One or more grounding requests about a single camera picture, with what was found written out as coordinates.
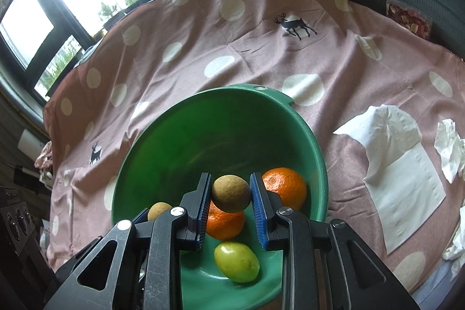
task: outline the deer print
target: deer print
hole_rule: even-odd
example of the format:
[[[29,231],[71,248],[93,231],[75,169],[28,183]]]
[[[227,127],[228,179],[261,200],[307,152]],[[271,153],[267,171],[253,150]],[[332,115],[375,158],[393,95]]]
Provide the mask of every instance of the deer print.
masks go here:
[[[298,32],[295,30],[296,28],[302,28],[303,30],[305,30],[305,32],[307,32],[307,35],[308,37],[310,37],[310,33],[308,32],[308,29],[307,28],[310,28],[314,34],[318,34],[315,32],[315,30],[311,27],[309,27],[307,24],[305,24],[305,21],[302,20],[302,18],[298,19],[298,20],[291,20],[291,21],[288,21],[286,19],[286,14],[282,14],[282,15],[278,15],[276,16],[273,21],[276,23],[276,24],[281,24],[281,26],[283,28],[286,29],[286,31],[288,31],[291,35],[293,36],[296,36],[298,37],[299,40],[302,41],[301,37],[298,35]]]
[[[98,145],[98,141],[94,144],[94,146],[92,146],[92,154],[90,156],[90,163],[89,163],[89,167],[96,164],[99,160],[100,160],[100,154],[102,152],[102,147],[101,146],[97,146]]]

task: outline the silver screw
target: silver screw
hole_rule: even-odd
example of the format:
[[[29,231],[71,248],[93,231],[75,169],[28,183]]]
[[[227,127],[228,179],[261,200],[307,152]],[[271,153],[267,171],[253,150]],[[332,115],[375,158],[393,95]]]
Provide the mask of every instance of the silver screw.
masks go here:
[[[170,210],[170,213],[172,216],[180,216],[181,214],[184,214],[184,208],[181,208],[180,206],[175,206]]]
[[[290,216],[292,213],[294,213],[294,211],[287,206],[279,208],[278,212],[283,216]]]
[[[118,222],[118,229],[120,230],[127,230],[131,227],[133,223],[129,221],[128,219],[123,219]]]
[[[336,229],[343,229],[346,227],[347,223],[341,219],[333,219],[333,221],[331,221],[332,225],[336,228]]]

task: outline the green bowl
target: green bowl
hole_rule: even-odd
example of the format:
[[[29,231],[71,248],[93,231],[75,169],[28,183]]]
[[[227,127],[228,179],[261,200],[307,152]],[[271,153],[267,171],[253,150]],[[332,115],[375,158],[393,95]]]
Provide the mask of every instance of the green bowl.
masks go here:
[[[195,94],[171,107],[139,137],[118,176],[112,222],[134,218],[159,201],[178,205],[197,187],[202,172],[213,179],[276,167],[296,170],[309,196],[301,209],[324,221],[328,202],[325,162],[306,122],[291,108],[290,97],[257,85],[233,85]],[[260,273],[249,284],[222,275],[213,260],[218,240],[205,237],[199,252],[181,256],[185,310],[256,309],[281,290],[282,253],[261,249],[252,206],[235,240],[247,244],[260,261]]]

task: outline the crumpled tissue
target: crumpled tissue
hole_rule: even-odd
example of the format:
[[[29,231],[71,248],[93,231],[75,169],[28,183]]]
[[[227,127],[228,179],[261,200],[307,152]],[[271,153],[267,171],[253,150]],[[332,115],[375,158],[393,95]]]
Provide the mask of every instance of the crumpled tissue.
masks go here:
[[[405,242],[446,197],[421,144],[415,119],[393,105],[370,106],[334,134],[347,134],[366,149],[363,179],[378,211],[387,253]]]
[[[454,279],[460,272],[460,269],[465,264],[465,203],[460,208],[460,224],[454,239],[449,247],[446,248],[442,257],[446,260],[454,260],[450,272]]]
[[[441,168],[449,183],[457,174],[463,175],[465,167],[465,140],[455,131],[455,122],[450,118],[438,123],[434,147],[441,156]]]

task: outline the tangerine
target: tangerine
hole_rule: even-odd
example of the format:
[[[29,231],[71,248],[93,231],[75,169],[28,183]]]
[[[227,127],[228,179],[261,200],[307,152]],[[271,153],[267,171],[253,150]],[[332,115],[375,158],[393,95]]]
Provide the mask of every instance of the tangerine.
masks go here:
[[[281,196],[284,206],[299,210],[307,197],[305,180],[293,169],[279,167],[262,175],[267,191]]]
[[[245,222],[244,212],[226,213],[218,209],[211,201],[206,222],[206,233],[212,238],[225,241],[238,236],[244,228]]]

